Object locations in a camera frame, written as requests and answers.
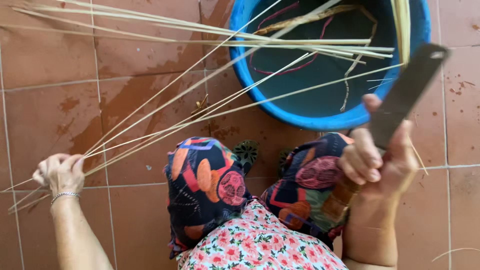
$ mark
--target tile floor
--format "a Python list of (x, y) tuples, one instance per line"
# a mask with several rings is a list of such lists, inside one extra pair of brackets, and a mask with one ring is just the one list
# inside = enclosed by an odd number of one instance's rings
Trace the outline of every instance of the tile floor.
[[(54, 0), (39, 2), (61, 6)], [(480, 257), (475, 251), (459, 251), (433, 263), (431, 260), (449, 249), (480, 248), (480, 234), (476, 233), (480, 226), (477, 207), (480, 203), (480, 79), (475, 75), (480, 60), (480, 4), (477, 0), (428, 2), (432, 41), (452, 48), (453, 53), (410, 117), (416, 122), (414, 143), (430, 175), (419, 172), (400, 204), (399, 268), (477, 269), (475, 265), (480, 263)], [(93, 3), (223, 27), (228, 25), (233, 0), (93, 0)], [(70, 4), (63, 7), (74, 8)], [(162, 37), (219, 39), (215, 35), (188, 31), (138, 29), (122, 21), (85, 14), (64, 17)], [(0, 8), (0, 23), (89, 31), (17, 14), (4, 6)], [(212, 49), (93, 40), (18, 29), (1, 29), (0, 46), (0, 190), (28, 179), (36, 163), (50, 154), (85, 152), (133, 109)], [(126, 124), (145, 116), (228, 59), (226, 49), (216, 51)], [(233, 71), (228, 69), (107, 147), (183, 120), (206, 93), (209, 102), (214, 103), (239, 88)], [(242, 97), (231, 105), (249, 102), (247, 97)], [(173, 150), (181, 139), (194, 135), (211, 135), (228, 147), (246, 138), (260, 142), (258, 163), (246, 180), (249, 189), (259, 195), (275, 181), (279, 150), (311, 140), (317, 133), (287, 126), (253, 108), (215, 118), (210, 124), (192, 125), (88, 177), (82, 206), (116, 269), (158, 269), (165, 264), (168, 269), (174, 269), (175, 262), (167, 259), (166, 243), (170, 237), (165, 201), (167, 186), (161, 169), (166, 163), (166, 151)], [(94, 156), (86, 166), (92, 168), (105, 159), (110, 160), (124, 149), (120, 147), (105, 156)], [(43, 201), (19, 212), (18, 216), (7, 215), (6, 209), (34, 188), (31, 183), (24, 184), (13, 192), (0, 194), (0, 269), (58, 268), (48, 203)], [(39, 192), (31, 199), (43, 194)], [(340, 241), (336, 241), (336, 247), (336, 252), (341, 253)]]

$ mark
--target silver bracelet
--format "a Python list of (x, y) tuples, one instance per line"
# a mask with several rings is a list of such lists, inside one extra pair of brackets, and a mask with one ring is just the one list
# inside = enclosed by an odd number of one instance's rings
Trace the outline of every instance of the silver bracelet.
[(61, 192), (61, 193), (58, 193), (52, 200), (52, 203), (51, 205), (53, 204), (53, 202), (60, 196), (62, 195), (70, 195), (70, 196), (77, 196), (77, 197), (80, 197), (80, 194), (78, 193), (75, 193), (75, 192)]

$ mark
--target blue plastic tub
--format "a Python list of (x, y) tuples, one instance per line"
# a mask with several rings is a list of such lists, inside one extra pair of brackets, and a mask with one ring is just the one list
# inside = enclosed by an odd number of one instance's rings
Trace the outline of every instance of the blue plastic tub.
[[(259, 1), (260, 0), (235, 0), (235, 4), (233, 6), (230, 16), (230, 29), (238, 30), (242, 26), (244, 26), (250, 20), (252, 12)], [(411, 51), (413, 52), (415, 48), (422, 42), (430, 41), (431, 25), (427, 1), (410, 1), (410, 16), (412, 25), (410, 43)], [(244, 52), (245, 47), (230, 47), (230, 57), (232, 59), (243, 55)], [(390, 65), (399, 63), (397, 50), (394, 52), (393, 55), (394, 57), (391, 59)], [(252, 76), (249, 73), (247, 61), (245, 59), (242, 59), (241, 61), (234, 64), (233, 68), (243, 87), (247, 87), (254, 83)], [(388, 70), (385, 78), (397, 77), (398, 72), (399, 69)], [(375, 90), (375, 94), (378, 95), (380, 98), (383, 98), (390, 89), (390, 87), (391, 84), (379, 86)], [(257, 87), (251, 89), (248, 94), (250, 98), (255, 102), (265, 100), (265, 96)], [(369, 115), (361, 104), (356, 105), (354, 108), (344, 113), (338, 112), (338, 114), (332, 116), (317, 118), (299, 116), (290, 113), (279, 108), (272, 102), (265, 102), (263, 104), (260, 104), (259, 106), (267, 114), (284, 123), (288, 123), (300, 129), (309, 129), (315, 131), (345, 130), (364, 124), (369, 120)]]

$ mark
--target water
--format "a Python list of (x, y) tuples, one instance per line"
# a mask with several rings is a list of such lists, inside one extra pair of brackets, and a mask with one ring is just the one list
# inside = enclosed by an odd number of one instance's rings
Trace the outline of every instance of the water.
[[(258, 15), (261, 11), (270, 6), (274, 0), (263, 0), (253, 10), (252, 17)], [(259, 23), (273, 13), (293, 4), (295, 0), (284, 0), (259, 19), (248, 26), (247, 32), (253, 33), (257, 30)], [(266, 21), (262, 27), (273, 23), (281, 22), (289, 18), (304, 15), (316, 7), (323, 4), (324, 0), (300, 0), (300, 6), (289, 10), (288, 12)], [(386, 1), (364, 1), (363, 5), (378, 20), (377, 32), (372, 40), (371, 46), (375, 47), (393, 47), (396, 40), (395, 26), (393, 25), (390, 4)], [(322, 33), (322, 28), (327, 18), (305, 25), (300, 25), (292, 32), (283, 36), (282, 39), (318, 39)], [(339, 13), (334, 16), (332, 22), (327, 26), (324, 39), (366, 39), (372, 32), (373, 23), (363, 15), (362, 12), (355, 10)], [(252, 65), (258, 70), (275, 72), (294, 61), (306, 51), (300, 49), (260, 49), (253, 56)], [(367, 62), (366, 65), (358, 64), (349, 76), (376, 70), (391, 65), (391, 59), (377, 59), (372, 57), (362, 57)], [(329, 56), (318, 55), (313, 63), (298, 71), (277, 75), (258, 86), (259, 90), (267, 97), (275, 97), (285, 93), (306, 87), (327, 83), (333, 80), (342, 79), (352, 62), (337, 59)], [(256, 72), (250, 65), (249, 71), (254, 81), (265, 78), (266, 75)], [(371, 74), (348, 81), (350, 95), (347, 101), (346, 111), (357, 106), (361, 102), (361, 96), (373, 93), (371, 87), (379, 85), (381, 82), (367, 82), (367, 80), (383, 79), (385, 72)], [(285, 111), (296, 115), (306, 117), (324, 117), (337, 115), (345, 99), (345, 83), (325, 86), (319, 89), (310, 90), (301, 94), (293, 95), (288, 98), (281, 98), (273, 101), (275, 105)]]

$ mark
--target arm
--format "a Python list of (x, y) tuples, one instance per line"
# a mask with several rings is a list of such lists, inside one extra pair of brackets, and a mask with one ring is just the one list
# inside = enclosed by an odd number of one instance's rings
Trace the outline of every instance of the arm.
[[(369, 111), (381, 104), (375, 95), (366, 95), (364, 101)], [(399, 126), (384, 159), (367, 129), (355, 130), (355, 143), (342, 153), (340, 167), (351, 180), (364, 185), (352, 202), (342, 235), (343, 261), (350, 270), (396, 269), (396, 210), (418, 167), (408, 139), (410, 130), (409, 121)]]
[[(39, 164), (34, 179), (48, 185), (53, 196), (79, 193), (84, 185), (82, 155), (57, 154)], [(63, 270), (113, 269), (80, 208), (78, 197), (58, 197), (50, 209), (55, 226), (57, 253)]]

